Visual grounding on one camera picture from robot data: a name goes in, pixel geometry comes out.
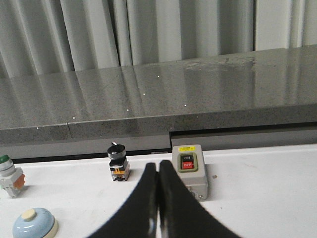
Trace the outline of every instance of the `beige button cap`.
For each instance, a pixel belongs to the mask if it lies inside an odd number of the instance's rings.
[[[21,217],[22,217],[22,219],[25,220],[25,221],[31,221],[31,220],[33,220],[33,218],[35,217],[35,215],[36,215],[35,210],[34,210],[34,209],[29,209],[29,210],[25,211],[25,212],[21,215]]]

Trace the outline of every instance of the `green button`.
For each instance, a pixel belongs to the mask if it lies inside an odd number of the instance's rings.
[[[9,160],[9,156],[8,155],[2,155],[0,157],[0,164],[4,163],[4,162],[7,162]]]

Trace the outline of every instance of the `yellow warning label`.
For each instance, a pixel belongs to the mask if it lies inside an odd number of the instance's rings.
[[[179,152],[193,151],[193,150],[196,150],[195,146],[187,146],[187,147],[179,147],[178,148]]]

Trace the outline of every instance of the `gray granite surface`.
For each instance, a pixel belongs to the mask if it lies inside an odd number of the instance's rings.
[[[317,45],[0,79],[0,145],[317,121]]]

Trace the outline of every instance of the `curtain fold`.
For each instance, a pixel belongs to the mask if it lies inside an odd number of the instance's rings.
[[[252,0],[0,0],[0,78],[251,51],[253,10]]]

